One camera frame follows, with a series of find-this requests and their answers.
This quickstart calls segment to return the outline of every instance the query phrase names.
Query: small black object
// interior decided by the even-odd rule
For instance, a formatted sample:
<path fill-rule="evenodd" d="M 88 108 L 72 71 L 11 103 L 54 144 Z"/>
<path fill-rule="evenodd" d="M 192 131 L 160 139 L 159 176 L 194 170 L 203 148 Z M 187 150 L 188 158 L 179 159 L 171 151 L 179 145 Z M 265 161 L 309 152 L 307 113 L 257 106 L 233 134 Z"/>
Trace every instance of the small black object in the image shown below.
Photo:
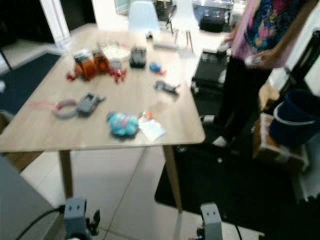
<path fill-rule="evenodd" d="M 155 90 L 163 90 L 163 91 L 166 91 L 167 93 L 178 95 L 176 89 L 180 87 L 180 84 L 177 86 L 170 86 L 164 81 L 156 81 L 153 86 Z"/>
<path fill-rule="evenodd" d="M 201 237 L 205 239 L 205 228 L 203 226 L 198 227 L 196 229 L 196 235 L 198 236 L 198 238 Z"/>
<path fill-rule="evenodd" d="M 143 69 L 146 66 L 147 49 L 145 47 L 135 47 L 131 50 L 130 67 Z"/>
<path fill-rule="evenodd" d="M 147 39 L 147 40 L 153 40 L 153 39 L 154 39 L 154 36 L 152 35 L 152 32 L 148 32 L 148 33 L 146 34 L 146 39 Z"/>
<path fill-rule="evenodd" d="M 100 223 L 100 210 L 97 210 L 93 215 L 93 221 L 90 223 L 89 218 L 85 219 L 86 227 L 89 229 L 92 236 L 97 236 L 99 234 L 98 225 Z"/>

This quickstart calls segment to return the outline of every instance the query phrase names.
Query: blue bucket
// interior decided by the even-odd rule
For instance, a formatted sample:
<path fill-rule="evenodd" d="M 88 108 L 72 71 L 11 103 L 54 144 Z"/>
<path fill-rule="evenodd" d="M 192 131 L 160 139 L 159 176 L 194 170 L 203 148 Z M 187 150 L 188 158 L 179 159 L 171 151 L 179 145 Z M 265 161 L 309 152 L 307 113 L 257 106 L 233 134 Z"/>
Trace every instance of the blue bucket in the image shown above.
<path fill-rule="evenodd" d="M 302 145 L 320 131 L 320 98 L 306 90 L 291 90 L 273 116 L 270 136 L 286 147 Z"/>

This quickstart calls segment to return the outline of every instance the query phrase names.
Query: gray panel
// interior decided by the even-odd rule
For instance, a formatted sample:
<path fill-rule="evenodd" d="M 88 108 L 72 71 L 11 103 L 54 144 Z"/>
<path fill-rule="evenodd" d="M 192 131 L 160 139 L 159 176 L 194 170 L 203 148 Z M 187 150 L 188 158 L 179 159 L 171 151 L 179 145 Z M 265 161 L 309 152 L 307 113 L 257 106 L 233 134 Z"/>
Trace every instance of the gray panel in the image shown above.
<path fill-rule="evenodd" d="M 320 193 L 320 133 L 306 144 L 306 151 L 310 166 L 302 174 L 301 180 L 304 185 L 304 195 L 315 197 Z"/>
<path fill-rule="evenodd" d="M 39 215 L 53 207 L 0 155 L 0 239 L 14 240 Z M 58 217 L 39 221 L 23 240 L 40 240 Z"/>

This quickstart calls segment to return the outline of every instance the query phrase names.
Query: table top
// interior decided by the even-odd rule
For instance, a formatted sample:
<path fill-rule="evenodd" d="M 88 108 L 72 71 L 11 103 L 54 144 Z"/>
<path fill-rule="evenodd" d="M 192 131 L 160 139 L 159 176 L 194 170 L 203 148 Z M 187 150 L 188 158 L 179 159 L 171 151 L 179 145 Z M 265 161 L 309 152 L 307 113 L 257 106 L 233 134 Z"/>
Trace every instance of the table top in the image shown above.
<path fill-rule="evenodd" d="M 159 34 L 158 39 L 171 41 L 169 34 Z M 82 49 L 95 49 L 97 41 L 117 41 L 128 47 L 146 47 L 145 69 L 132 69 L 125 62 L 128 72 L 124 82 L 116 84 L 109 75 L 98 75 L 89 82 L 66 80 L 66 73 L 74 68 L 72 53 Z M 166 76 L 149 70 L 149 63 L 160 63 Z M 12 122 L 0 135 L 0 152 L 58 151 L 106 148 L 127 148 L 156 145 L 198 144 L 205 139 L 199 115 L 187 84 L 182 79 L 183 69 L 179 55 L 174 51 L 153 49 L 144 34 L 129 32 L 92 31 L 79 35 L 68 53 L 60 58 L 40 83 Z M 153 87 L 155 81 L 181 84 L 179 96 L 174 97 Z M 94 93 L 106 100 L 101 102 L 89 118 L 57 119 L 47 109 L 30 103 L 38 101 L 59 102 L 66 99 L 80 100 L 87 93 Z M 166 129 L 165 135 L 150 142 L 142 132 L 134 139 L 120 140 L 111 135 L 107 114 L 123 112 L 133 115 L 147 111 Z"/>

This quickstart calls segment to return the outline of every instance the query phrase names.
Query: black case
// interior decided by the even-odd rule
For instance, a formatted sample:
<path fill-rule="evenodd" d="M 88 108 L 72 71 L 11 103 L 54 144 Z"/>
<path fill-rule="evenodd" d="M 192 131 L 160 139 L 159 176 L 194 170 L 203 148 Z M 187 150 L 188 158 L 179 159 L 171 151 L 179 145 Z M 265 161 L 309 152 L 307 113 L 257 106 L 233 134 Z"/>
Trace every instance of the black case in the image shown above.
<path fill-rule="evenodd" d="M 225 15 L 223 12 L 217 15 L 206 15 L 200 21 L 200 29 L 212 32 L 221 33 L 224 30 Z"/>
<path fill-rule="evenodd" d="M 191 86 L 196 86 L 200 90 L 221 90 L 223 83 L 219 83 L 219 77 L 221 72 L 227 69 L 228 58 L 226 54 L 203 51 Z"/>
<path fill-rule="evenodd" d="M 130 67 L 143 69 L 146 66 L 147 50 L 144 47 L 134 48 L 131 51 Z"/>

